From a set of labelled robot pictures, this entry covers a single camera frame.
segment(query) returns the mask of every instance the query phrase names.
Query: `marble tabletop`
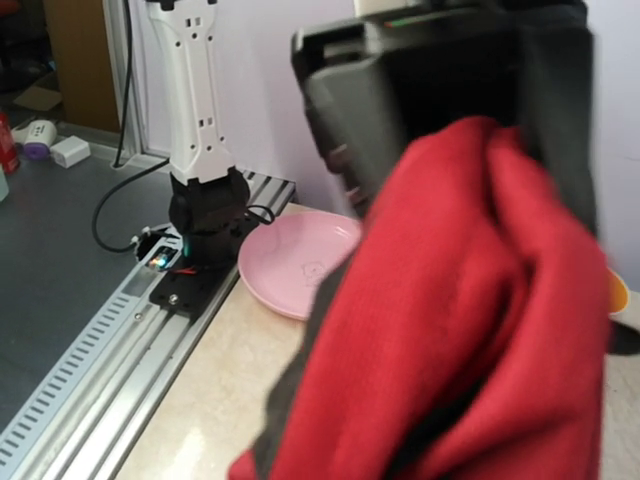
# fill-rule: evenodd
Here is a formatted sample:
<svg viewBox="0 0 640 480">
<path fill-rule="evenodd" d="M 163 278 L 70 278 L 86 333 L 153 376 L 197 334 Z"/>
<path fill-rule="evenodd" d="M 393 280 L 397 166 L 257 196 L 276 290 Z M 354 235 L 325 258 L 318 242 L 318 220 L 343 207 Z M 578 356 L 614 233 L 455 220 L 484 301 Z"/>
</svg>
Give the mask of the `marble tabletop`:
<svg viewBox="0 0 640 480">
<path fill-rule="evenodd" d="M 633 295 L 623 322 L 640 329 L 640 294 Z M 303 329 L 302 322 L 263 307 L 239 281 L 117 479 L 225 479 L 259 433 L 266 395 Z M 638 480 L 640 356 L 607 359 L 606 392 L 602 478 Z"/>
</svg>

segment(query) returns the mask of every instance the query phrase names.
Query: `plate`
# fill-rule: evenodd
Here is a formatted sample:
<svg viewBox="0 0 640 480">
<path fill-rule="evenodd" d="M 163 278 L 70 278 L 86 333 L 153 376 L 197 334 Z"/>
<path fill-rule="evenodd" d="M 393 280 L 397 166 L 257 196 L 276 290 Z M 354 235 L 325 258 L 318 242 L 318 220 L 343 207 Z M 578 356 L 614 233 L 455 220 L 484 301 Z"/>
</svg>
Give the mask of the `plate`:
<svg viewBox="0 0 640 480">
<path fill-rule="evenodd" d="M 249 291 L 277 313 L 306 320 L 318 286 L 360 240 L 360 223 L 325 212 L 278 217 L 242 244 L 238 269 Z"/>
</svg>

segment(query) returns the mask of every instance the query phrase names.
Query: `red bottle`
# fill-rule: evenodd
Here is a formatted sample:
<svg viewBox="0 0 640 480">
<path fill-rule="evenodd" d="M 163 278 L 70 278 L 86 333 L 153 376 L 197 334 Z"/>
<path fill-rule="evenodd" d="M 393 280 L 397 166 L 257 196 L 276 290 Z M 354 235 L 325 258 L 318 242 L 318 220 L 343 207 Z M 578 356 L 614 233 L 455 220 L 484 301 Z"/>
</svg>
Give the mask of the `red bottle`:
<svg viewBox="0 0 640 480">
<path fill-rule="evenodd" d="M 11 135 L 9 117 L 4 112 L 0 112 L 0 165 L 7 175 L 15 172 L 20 166 L 16 144 Z"/>
</svg>

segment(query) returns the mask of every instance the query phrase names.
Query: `brown cabinet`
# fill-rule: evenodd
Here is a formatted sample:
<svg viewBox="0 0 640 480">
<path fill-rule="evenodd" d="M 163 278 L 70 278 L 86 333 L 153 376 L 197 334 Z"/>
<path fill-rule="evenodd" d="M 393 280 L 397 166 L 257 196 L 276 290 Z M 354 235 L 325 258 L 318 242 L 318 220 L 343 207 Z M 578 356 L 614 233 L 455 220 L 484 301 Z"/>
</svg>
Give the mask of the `brown cabinet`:
<svg viewBox="0 0 640 480">
<path fill-rule="evenodd" d="M 66 120 L 119 131 L 102 0 L 44 0 L 44 9 Z"/>
</svg>

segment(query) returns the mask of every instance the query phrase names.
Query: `red and black garment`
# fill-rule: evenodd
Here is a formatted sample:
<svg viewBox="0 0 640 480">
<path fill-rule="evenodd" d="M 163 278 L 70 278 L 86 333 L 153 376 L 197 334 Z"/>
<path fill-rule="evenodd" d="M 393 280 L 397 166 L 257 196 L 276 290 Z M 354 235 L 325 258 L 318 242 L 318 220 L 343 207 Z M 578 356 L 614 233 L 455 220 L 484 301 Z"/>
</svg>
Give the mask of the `red and black garment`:
<svg viewBox="0 0 640 480">
<path fill-rule="evenodd" d="M 485 118 L 414 142 L 233 480 L 596 479 L 607 269 Z"/>
</svg>

